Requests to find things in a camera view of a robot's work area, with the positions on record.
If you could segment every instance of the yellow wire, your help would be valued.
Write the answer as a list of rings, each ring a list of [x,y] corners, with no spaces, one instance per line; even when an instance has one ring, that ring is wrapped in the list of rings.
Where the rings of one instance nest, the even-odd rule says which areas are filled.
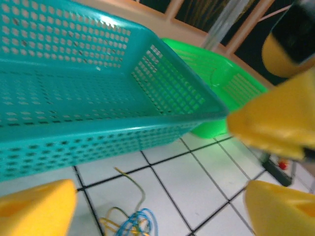
[[[126,173],[122,172],[120,169],[118,169],[117,167],[115,167],[115,170],[118,171],[120,174],[122,174],[123,176],[127,177],[131,182],[133,182],[140,190],[141,192],[141,199],[139,201],[139,203],[137,204],[137,206],[135,207],[135,212],[137,212],[140,209],[140,206],[142,205],[142,203],[145,201],[146,199],[146,193],[144,192],[144,190],[142,189],[142,187],[133,179],[131,178],[129,175],[127,175]],[[107,236],[108,234],[108,230],[112,231],[112,232],[117,232],[117,230],[119,229],[120,225],[109,220],[109,217],[111,215],[111,213],[113,212],[113,210],[117,210],[118,212],[120,212],[121,214],[123,214],[127,219],[129,218],[129,216],[127,215],[127,213],[125,211],[123,211],[121,208],[119,207],[112,207],[110,208],[107,213],[106,213],[106,217],[102,217],[99,219],[99,222],[101,224],[104,225],[104,236]],[[130,232],[134,235],[134,236],[138,236],[140,235],[140,230],[139,230],[139,226],[141,226],[144,222],[146,222],[147,220],[142,220],[140,222],[138,222],[138,226],[134,227]]]

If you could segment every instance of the blue wire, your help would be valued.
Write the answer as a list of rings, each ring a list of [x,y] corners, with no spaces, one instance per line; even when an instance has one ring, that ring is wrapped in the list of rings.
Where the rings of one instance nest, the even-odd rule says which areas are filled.
[[[146,227],[148,227],[147,231],[145,229],[140,228],[138,222],[141,220],[147,220]],[[132,231],[133,228],[137,227],[139,229],[139,233],[141,236],[144,236],[144,233],[150,235],[152,228],[155,230],[155,236],[158,236],[158,222],[156,217],[154,216],[153,212],[147,208],[143,208],[140,211],[135,212],[132,214],[128,220],[126,220],[120,228],[117,230],[114,236],[129,236],[129,233]]]

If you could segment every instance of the cable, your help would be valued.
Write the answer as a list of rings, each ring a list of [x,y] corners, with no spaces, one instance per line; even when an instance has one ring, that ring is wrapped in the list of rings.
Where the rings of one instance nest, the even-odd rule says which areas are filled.
[[[137,204],[137,206],[135,207],[135,212],[131,216],[128,216],[128,214],[125,211],[123,211],[121,208],[115,206],[115,207],[110,208],[107,211],[105,218],[104,217],[100,218],[100,220],[99,220],[100,223],[104,225],[104,236],[108,235],[108,230],[114,232],[115,233],[114,236],[130,236],[130,235],[133,235],[133,236],[150,236],[153,228],[155,231],[154,235],[158,236],[158,223],[157,223],[157,220],[156,220],[153,212],[147,208],[143,208],[143,209],[139,210],[142,203],[146,199],[146,194],[145,194],[144,190],[129,175],[122,172],[117,167],[115,167],[115,170],[118,171],[123,176],[127,177],[131,182],[133,182],[139,188],[142,197],[141,197],[139,203]],[[110,215],[114,210],[120,212],[122,215],[124,215],[124,217],[127,218],[127,220],[122,225],[119,225],[119,224],[109,220]]]

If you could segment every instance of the red component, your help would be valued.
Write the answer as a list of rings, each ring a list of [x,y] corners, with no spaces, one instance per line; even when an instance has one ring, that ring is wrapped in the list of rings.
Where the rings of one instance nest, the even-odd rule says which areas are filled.
[[[279,161],[278,166],[281,170],[286,170],[288,168],[288,163],[286,161]]]

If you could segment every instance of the yellow plastic part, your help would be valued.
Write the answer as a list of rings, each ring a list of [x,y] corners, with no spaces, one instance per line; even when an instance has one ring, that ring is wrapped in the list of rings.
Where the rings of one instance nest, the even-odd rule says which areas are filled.
[[[229,132],[247,145],[302,160],[315,148],[315,70],[299,74],[231,113]]]
[[[315,195],[258,180],[249,182],[245,204],[256,236],[314,236]]]
[[[1,197],[0,236],[65,236],[75,205],[68,179]]]
[[[286,78],[315,66],[315,57],[302,64],[294,63],[272,34],[267,36],[262,47],[262,60],[270,73]]]

